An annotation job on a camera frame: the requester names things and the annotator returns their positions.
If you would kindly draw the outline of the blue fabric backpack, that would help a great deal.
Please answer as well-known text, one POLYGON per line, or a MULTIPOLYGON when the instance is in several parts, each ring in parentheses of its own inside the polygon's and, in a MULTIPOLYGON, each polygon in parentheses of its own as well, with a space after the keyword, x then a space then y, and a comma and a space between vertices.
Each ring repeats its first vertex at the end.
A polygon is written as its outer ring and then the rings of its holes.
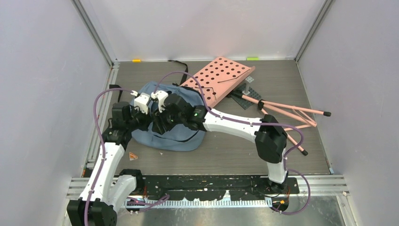
MULTIPOLYGON (((183 88, 180 85, 187 80, 187 75, 183 74, 181 80, 177 84, 167 85, 160 84, 158 91, 162 90, 168 93, 175 93, 181 96, 186 102, 192 106, 204 105, 200 93, 191 89, 183 88)), ((192 151, 197 149, 205 136, 205 132, 201 130, 191 130, 182 124, 176 125, 170 131, 160 135, 152 132, 152 125, 149 125, 148 131, 135 130, 132 132, 132 138, 138 143, 163 150, 169 151, 192 151)))

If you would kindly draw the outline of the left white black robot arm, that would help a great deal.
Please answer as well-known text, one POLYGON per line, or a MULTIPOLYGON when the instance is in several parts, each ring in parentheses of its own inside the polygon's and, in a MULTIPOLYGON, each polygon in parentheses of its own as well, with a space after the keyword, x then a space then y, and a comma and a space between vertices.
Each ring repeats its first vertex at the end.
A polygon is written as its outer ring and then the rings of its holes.
POLYGON ((114 226, 117 213, 131 193, 144 190, 138 170, 129 170, 113 184, 116 168, 136 129, 147 130, 151 123, 146 104, 119 102, 112 107, 109 126, 101 135, 101 148, 89 181, 76 200, 70 200, 67 213, 73 226, 114 226))

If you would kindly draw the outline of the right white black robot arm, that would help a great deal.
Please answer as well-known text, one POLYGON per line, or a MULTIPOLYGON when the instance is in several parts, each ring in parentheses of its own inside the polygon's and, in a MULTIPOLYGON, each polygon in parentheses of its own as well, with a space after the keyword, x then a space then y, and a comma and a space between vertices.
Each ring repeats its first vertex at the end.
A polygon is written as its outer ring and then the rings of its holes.
POLYGON ((266 162, 270 190, 281 193, 287 188, 288 172, 283 160, 287 133, 277 125, 273 116, 245 118, 225 114, 209 110, 204 105, 192 106, 181 96, 165 91, 151 93, 151 99, 158 104, 158 109, 152 114, 153 132, 164 134, 177 125, 183 125, 194 131, 222 132, 251 141, 258 156, 266 162))

